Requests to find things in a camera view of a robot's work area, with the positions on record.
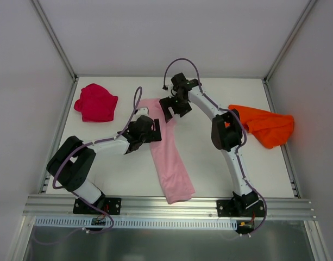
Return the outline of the pink t shirt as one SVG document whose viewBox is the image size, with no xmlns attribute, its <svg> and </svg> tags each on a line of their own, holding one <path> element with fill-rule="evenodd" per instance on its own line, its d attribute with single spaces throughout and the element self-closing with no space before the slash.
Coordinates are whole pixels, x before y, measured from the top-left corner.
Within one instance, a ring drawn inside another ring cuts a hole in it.
<svg viewBox="0 0 333 261">
<path fill-rule="evenodd" d="M 175 144 L 176 121 L 165 121 L 157 98 L 143 99 L 139 108 L 143 107 L 148 108 L 151 118 L 159 120 L 161 141 L 151 142 L 149 147 L 167 203 L 187 201 L 192 198 L 195 189 Z"/>
</svg>

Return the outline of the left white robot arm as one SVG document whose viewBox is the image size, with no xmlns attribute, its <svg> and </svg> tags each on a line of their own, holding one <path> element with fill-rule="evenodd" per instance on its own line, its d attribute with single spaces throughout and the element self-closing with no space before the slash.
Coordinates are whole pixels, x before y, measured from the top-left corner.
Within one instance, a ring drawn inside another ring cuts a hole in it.
<svg viewBox="0 0 333 261">
<path fill-rule="evenodd" d="M 76 136 L 67 138 L 48 162 L 46 170 L 55 183 L 60 183 L 55 189 L 63 188 L 77 197 L 73 214 L 120 215 L 122 199 L 107 197 L 87 177 L 97 153 L 125 155 L 143 144 L 161 140 L 159 119 L 142 115 L 110 138 L 87 144 Z"/>
</svg>

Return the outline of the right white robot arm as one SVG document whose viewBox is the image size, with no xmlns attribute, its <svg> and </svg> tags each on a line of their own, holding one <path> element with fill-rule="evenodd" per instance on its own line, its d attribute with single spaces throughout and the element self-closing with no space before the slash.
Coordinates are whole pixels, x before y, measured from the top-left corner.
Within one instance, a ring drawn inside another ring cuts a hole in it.
<svg viewBox="0 0 333 261">
<path fill-rule="evenodd" d="M 247 136 L 239 113 L 221 108 L 204 92 L 198 79 L 188 80 L 183 73 L 172 77 L 171 84 L 164 84 L 162 89 L 168 92 L 168 97 L 159 101 L 166 122 L 172 119 L 173 114 L 183 117 L 189 113 L 191 103 L 211 120 L 211 141 L 224 156 L 233 183 L 233 197 L 226 205 L 218 207 L 218 213 L 242 217 L 256 215 L 260 210 L 259 195 L 250 183 L 240 155 Z"/>
</svg>

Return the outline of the red t shirt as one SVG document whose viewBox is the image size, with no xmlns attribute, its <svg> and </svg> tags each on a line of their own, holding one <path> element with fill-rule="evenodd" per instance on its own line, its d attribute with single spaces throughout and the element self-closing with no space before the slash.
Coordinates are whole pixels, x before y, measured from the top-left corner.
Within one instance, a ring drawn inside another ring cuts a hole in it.
<svg viewBox="0 0 333 261">
<path fill-rule="evenodd" d="M 118 97 L 101 85 L 92 83 L 81 89 L 74 110 L 81 113 L 83 122 L 110 122 L 114 120 Z"/>
</svg>

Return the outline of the orange t shirt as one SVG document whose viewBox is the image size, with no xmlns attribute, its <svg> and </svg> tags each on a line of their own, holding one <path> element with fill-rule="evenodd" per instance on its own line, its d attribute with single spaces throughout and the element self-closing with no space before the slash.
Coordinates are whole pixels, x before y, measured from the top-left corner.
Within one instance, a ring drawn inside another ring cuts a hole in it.
<svg viewBox="0 0 333 261">
<path fill-rule="evenodd" d="M 238 111 L 245 130 L 255 136 L 267 149 L 284 145 L 293 134 L 294 118 L 291 115 L 233 104 L 229 106 L 229 109 Z"/>
</svg>

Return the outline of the left aluminium side rail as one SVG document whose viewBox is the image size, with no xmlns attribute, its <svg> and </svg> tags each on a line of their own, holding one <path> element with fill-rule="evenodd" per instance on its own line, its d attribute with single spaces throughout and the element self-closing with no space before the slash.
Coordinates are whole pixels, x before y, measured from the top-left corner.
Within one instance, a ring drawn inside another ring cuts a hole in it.
<svg viewBox="0 0 333 261">
<path fill-rule="evenodd" d="M 76 76 L 75 79 L 73 80 L 73 82 L 70 86 L 70 90 L 67 93 L 64 106 L 62 107 L 60 118 L 59 118 L 58 124 L 56 126 L 55 134 L 54 134 L 54 137 L 53 137 L 50 149 L 49 149 L 49 153 L 46 158 L 45 164 L 43 166 L 43 171 L 41 174 L 41 179 L 39 181 L 39 189 L 37 191 L 37 194 L 42 194 L 44 191 L 45 183 L 46 183 L 47 177 L 48 177 L 48 172 L 46 170 L 46 166 L 59 147 L 61 137 L 64 132 L 65 124 L 66 124 L 66 121 L 68 118 L 69 110 L 70 110 L 70 107 L 72 104 L 72 100 L 73 100 L 73 97 L 74 97 L 74 94 L 75 94 L 75 91 L 77 88 L 78 79 L 79 79 L 79 77 Z"/>
</svg>

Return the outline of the aluminium side rail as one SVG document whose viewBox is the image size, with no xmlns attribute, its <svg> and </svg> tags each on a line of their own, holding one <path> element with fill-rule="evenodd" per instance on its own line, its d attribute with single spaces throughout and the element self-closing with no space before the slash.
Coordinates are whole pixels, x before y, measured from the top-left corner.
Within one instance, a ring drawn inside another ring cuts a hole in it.
<svg viewBox="0 0 333 261">
<path fill-rule="evenodd" d="M 45 183 L 46 183 L 47 177 L 48 177 L 48 172 L 46 170 L 46 166 L 59 147 L 61 137 L 64 132 L 65 124 L 66 124 L 66 121 L 68 118 L 69 110 L 70 110 L 70 107 L 72 104 L 72 100 L 73 100 L 73 97 L 74 97 L 74 94 L 75 94 L 75 91 L 77 88 L 78 79 L 79 79 L 79 77 L 76 76 L 75 79 L 73 80 L 73 82 L 70 86 L 70 90 L 67 93 L 64 106 L 62 107 L 60 118 L 59 118 L 58 124 L 56 126 L 55 134 L 54 134 L 54 137 L 53 137 L 50 149 L 49 149 L 49 153 L 46 158 L 45 164 L 43 166 L 43 171 L 41 174 L 41 179 L 39 181 L 39 189 L 37 191 L 37 194 L 42 194 L 44 191 Z"/>
<path fill-rule="evenodd" d="M 275 104 L 273 101 L 273 97 L 272 97 L 272 92 L 271 92 L 271 89 L 269 86 L 269 82 L 267 80 L 263 79 L 262 84 L 263 84 L 263 88 L 265 91 L 265 95 L 267 98 L 267 102 L 268 102 L 270 111 L 273 113 L 277 113 L 277 110 L 276 110 L 276 107 L 275 107 Z M 288 150 L 287 144 L 281 145 L 281 152 L 282 152 L 282 156 L 284 158 L 288 176 L 290 178 L 290 183 L 291 183 L 291 187 L 292 187 L 294 196 L 297 198 L 301 198 L 302 194 L 300 193 L 300 190 L 299 190 L 298 179 L 297 179 L 297 176 L 295 173 L 295 168 L 292 163 L 292 159 L 290 157 L 290 152 Z"/>
</svg>

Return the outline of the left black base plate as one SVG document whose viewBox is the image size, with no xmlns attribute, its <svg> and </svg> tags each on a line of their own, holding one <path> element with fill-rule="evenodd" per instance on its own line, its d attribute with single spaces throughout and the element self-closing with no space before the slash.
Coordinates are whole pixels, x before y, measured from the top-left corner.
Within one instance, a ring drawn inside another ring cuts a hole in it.
<svg viewBox="0 0 333 261">
<path fill-rule="evenodd" d="M 118 197 L 101 197 L 98 202 L 92 205 L 102 211 L 105 211 L 109 215 L 120 215 L 122 199 Z M 98 210 L 93 209 L 88 204 L 83 202 L 81 199 L 76 199 L 74 202 L 73 214 L 91 214 L 100 215 L 102 214 Z"/>
</svg>

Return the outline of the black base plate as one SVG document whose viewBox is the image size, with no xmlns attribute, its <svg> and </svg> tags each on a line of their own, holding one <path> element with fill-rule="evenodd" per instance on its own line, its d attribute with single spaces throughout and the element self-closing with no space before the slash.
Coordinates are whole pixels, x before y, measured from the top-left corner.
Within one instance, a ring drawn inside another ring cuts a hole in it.
<svg viewBox="0 0 333 261">
<path fill-rule="evenodd" d="M 92 205 L 102 211 L 105 211 L 109 215 L 120 215 L 122 199 L 118 197 L 101 197 L 98 202 Z M 91 214 L 100 215 L 102 214 L 98 210 L 93 209 L 88 204 L 83 202 L 81 199 L 76 199 L 74 202 L 73 214 Z"/>
<path fill-rule="evenodd" d="M 243 218 L 252 218 L 253 215 L 256 217 L 264 217 L 266 210 L 262 201 L 253 206 L 245 209 L 241 206 L 236 200 L 231 198 L 230 200 L 217 200 L 216 209 L 218 217 L 243 217 Z"/>
</svg>

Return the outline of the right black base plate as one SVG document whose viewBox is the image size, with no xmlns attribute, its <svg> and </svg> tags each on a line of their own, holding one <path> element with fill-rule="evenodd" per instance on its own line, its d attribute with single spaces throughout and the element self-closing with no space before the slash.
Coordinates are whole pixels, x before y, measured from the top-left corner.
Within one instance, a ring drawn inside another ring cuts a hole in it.
<svg viewBox="0 0 333 261">
<path fill-rule="evenodd" d="M 236 200 L 231 198 L 230 200 L 217 200 L 216 209 L 218 217 L 243 217 L 243 218 L 252 218 L 253 215 L 256 217 L 264 217 L 266 210 L 262 201 L 253 206 L 245 209 L 241 206 Z"/>
</svg>

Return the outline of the right aluminium side rail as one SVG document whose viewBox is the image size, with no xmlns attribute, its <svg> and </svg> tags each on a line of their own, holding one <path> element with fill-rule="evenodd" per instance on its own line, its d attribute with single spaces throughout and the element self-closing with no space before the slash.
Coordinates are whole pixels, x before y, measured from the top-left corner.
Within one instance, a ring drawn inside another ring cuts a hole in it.
<svg viewBox="0 0 333 261">
<path fill-rule="evenodd" d="M 263 88 L 265 91 L 265 95 L 267 98 L 267 102 L 268 102 L 270 111 L 273 113 L 277 113 L 277 110 L 276 110 L 276 107 L 275 107 L 275 104 L 273 101 L 273 97 L 272 97 L 272 92 L 271 92 L 271 89 L 269 86 L 269 82 L 267 80 L 263 79 L 262 84 L 263 84 Z M 295 173 L 295 168 L 292 163 L 292 159 L 290 157 L 290 152 L 288 150 L 287 144 L 281 145 L 281 152 L 282 152 L 282 156 L 284 158 L 288 176 L 290 178 L 290 183 L 291 183 L 291 187 L 292 187 L 294 196 L 297 198 L 301 198 L 302 194 L 300 193 L 300 190 L 299 190 L 298 179 L 297 179 L 297 176 Z"/>
</svg>

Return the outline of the aluminium front rail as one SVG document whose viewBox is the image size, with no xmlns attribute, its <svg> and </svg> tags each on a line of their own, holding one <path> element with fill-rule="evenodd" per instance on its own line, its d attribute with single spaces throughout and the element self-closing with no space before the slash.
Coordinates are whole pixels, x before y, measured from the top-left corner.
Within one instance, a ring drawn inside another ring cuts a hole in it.
<svg viewBox="0 0 333 261">
<path fill-rule="evenodd" d="M 24 206 L 24 216 L 72 216 L 75 197 L 71 195 L 33 194 Z M 207 219 L 217 218 L 216 197 L 194 197 L 168 204 L 163 197 L 123 196 L 120 216 L 128 218 Z M 316 220 L 312 202 L 302 198 L 268 198 L 270 220 Z"/>
</svg>

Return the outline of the left aluminium frame post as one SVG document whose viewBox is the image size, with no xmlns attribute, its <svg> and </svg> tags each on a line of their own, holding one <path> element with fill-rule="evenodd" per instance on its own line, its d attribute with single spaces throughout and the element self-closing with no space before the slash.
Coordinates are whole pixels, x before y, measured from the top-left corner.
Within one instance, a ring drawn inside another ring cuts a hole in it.
<svg viewBox="0 0 333 261">
<path fill-rule="evenodd" d="M 51 25 L 51 22 L 47 16 L 47 14 L 44 11 L 44 8 L 39 0 L 30 0 L 31 5 L 33 6 L 43 28 L 45 29 L 49 39 L 52 42 L 52 45 L 54 46 L 57 54 L 60 57 L 60 60 L 62 61 L 66 71 L 70 75 L 72 80 L 77 79 L 77 74 L 75 73 L 75 70 L 73 66 L 71 65 L 70 60 L 68 59 L 68 56 L 66 55 L 54 29 Z"/>
</svg>

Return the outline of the aluminium frame post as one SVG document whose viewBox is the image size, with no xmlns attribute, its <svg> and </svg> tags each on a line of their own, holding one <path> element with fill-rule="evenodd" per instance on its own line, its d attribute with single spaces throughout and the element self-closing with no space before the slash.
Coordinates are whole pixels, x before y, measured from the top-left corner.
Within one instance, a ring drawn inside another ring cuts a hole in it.
<svg viewBox="0 0 333 261">
<path fill-rule="evenodd" d="M 51 25 L 51 22 L 47 16 L 47 14 L 44 11 L 44 8 L 39 0 L 30 0 L 31 5 L 33 6 L 43 28 L 45 29 L 49 39 L 52 42 L 52 45 L 54 46 L 57 54 L 60 57 L 60 60 L 62 61 L 66 71 L 70 75 L 72 80 L 77 79 L 77 74 L 75 73 L 75 70 L 73 66 L 71 65 L 70 60 L 68 59 L 68 56 L 66 55 L 54 29 Z"/>
<path fill-rule="evenodd" d="M 298 33 L 300 32 L 301 28 L 305 24 L 307 18 L 310 16 L 312 10 L 314 9 L 315 5 L 318 3 L 318 0 L 309 0 L 306 3 L 306 6 L 301 11 L 298 19 L 296 20 L 292 30 L 288 34 L 285 42 L 283 43 L 277 57 L 274 59 L 271 67 L 269 68 L 267 74 L 264 76 L 263 80 L 268 82 L 274 75 L 275 71 L 278 69 L 279 65 L 281 64 L 282 60 L 284 59 L 285 55 L 287 54 L 288 50 L 291 48 L 294 40 L 296 39 Z"/>
</svg>

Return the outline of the right aluminium frame post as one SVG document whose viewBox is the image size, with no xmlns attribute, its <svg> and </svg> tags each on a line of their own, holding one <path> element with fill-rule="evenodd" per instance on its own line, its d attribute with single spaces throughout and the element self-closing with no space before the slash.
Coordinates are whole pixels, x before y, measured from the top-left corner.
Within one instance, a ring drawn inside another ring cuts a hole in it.
<svg viewBox="0 0 333 261">
<path fill-rule="evenodd" d="M 264 76 L 263 80 L 268 82 L 274 75 L 275 71 L 278 69 L 279 65 L 281 64 L 282 60 L 284 59 L 285 55 L 287 54 L 288 50 L 291 48 L 294 40 L 296 39 L 298 33 L 300 32 L 301 28 L 305 24 L 307 18 L 310 16 L 312 10 L 314 9 L 315 5 L 318 3 L 318 0 L 309 0 L 306 3 L 306 6 L 301 11 L 298 19 L 296 20 L 292 30 L 288 34 L 285 42 L 283 43 L 277 57 L 274 59 L 271 67 L 269 68 L 267 74 Z"/>
</svg>

